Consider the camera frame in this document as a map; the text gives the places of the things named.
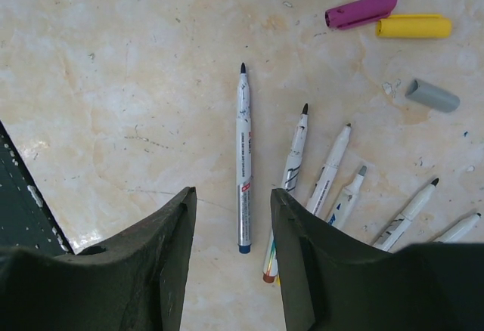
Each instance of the marker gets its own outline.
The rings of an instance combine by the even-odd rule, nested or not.
[[[331,148],[330,155],[321,170],[321,177],[316,183],[314,192],[309,198],[307,209],[314,215],[318,215],[323,208],[327,193],[333,184],[341,159],[345,153],[349,142],[349,133],[351,132],[351,125],[347,124],[341,131],[340,135],[334,141],[333,148]]]
[[[388,251],[393,244],[403,235],[408,229],[412,221],[418,215],[418,213],[429,202],[430,197],[436,189],[439,179],[436,178],[430,184],[428,184],[421,192],[419,192],[411,202],[403,209],[403,211],[397,215],[395,220],[389,225],[387,229],[378,237],[377,241],[373,245],[375,248]]]
[[[297,178],[303,161],[304,144],[306,142],[306,135],[308,133],[308,104],[304,106],[301,113],[301,118],[297,124],[294,132],[293,143],[290,147],[289,155],[287,156],[286,168],[282,178],[281,188],[285,189],[291,195],[296,189]],[[267,253],[265,254],[263,280],[266,283],[273,283],[275,277],[278,275],[278,260],[275,254],[274,234],[269,236],[269,244]]]
[[[250,89],[245,64],[240,68],[237,88],[237,236],[239,252],[250,252],[250,182],[252,159],[250,154]]]
[[[366,170],[366,166],[361,167],[353,182],[340,191],[340,194],[327,217],[327,223],[329,225],[333,225],[336,229],[340,230],[343,228],[346,219],[355,207],[361,184],[363,184],[363,180],[365,179]]]
[[[454,243],[457,242],[464,235],[469,233],[469,231],[477,224],[481,219],[481,214],[476,213],[462,219],[456,225],[447,230],[444,234],[434,240],[434,242],[440,243]]]

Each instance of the pen barrel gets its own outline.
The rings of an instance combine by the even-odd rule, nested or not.
[[[346,125],[341,131],[340,135],[338,135],[337,139],[334,141],[334,144],[330,150],[330,154],[326,159],[327,166],[333,166],[338,168],[341,159],[345,154],[346,148],[348,147],[350,133],[351,127]]]
[[[415,217],[422,211],[424,206],[429,202],[430,197],[436,187],[429,184],[422,191],[420,191],[410,201],[410,203],[403,209],[402,214],[410,221],[413,221]]]
[[[457,242],[464,235],[469,233],[469,231],[477,224],[480,220],[480,216],[477,214],[471,215],[459,221],[456,225],[447,230],[443,235],[434,240],[438,243],[453,243]]]
[[[267,246],[267,251],[265,252],[264,268],[264,281],[267,283],[274,282],[274,277],[278,275],[278,258],[275,251],[274,233],[271,230],[271,235],[269,236],[269,242]]]
[[[411,221],[402,214],[399,214],[388,226],[387,229],[378,237],[373,245],[375,248],[386,252],[395,244],[403,233],[410,227]]]
[[[237,87],[237,111],[238,118],[250,117],[250,87],[247,74],[241,74]]]
[[[284,177],[281,187],[291,195],[294,194],[301,169],[302,156],[294,156],[292,153],[287,157],[286,167],[284,168]]]
[[[327,193],[329,192],[331,185],[338,169],[333,166],[325,166],[319,181],[316,183],[316,187],[311,197],[309,198],[307,209],[313,215],[318,215],[323,209],[324,201],[326,200]]]
[[[327,223],[333,225],[336,229],[343,229],[346,219],[348,219],[355,207],[357,199],[357,193],[353,193],[347,187],[344,187],[327,217]]]
[[[252,180],[250,119],[238,119],[237,127],[237,243],[250,245],[250,192]]]
[[[306,144],[306,135],[308,134],[308,116],[302,114],[299,123],[294,131],[293,141],[290,147],[290,153],[295,156],[302,156],[304,145]]]

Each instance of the pink marker cap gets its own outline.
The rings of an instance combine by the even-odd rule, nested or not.
[[[331,29],[351,29],[390,16],[398,0],[358,0],[326,11]]]

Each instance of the gray marker tip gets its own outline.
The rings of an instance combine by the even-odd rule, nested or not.
[[[360,172],[358,173],[358,175],[360,176],[365,176],[366,175],[366,166],[362,166],[361,169],[360,169]]]

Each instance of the blue marker cap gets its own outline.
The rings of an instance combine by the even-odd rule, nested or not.
[[[239,252],[242,254],[250,253],[250,246],[239,246]]]

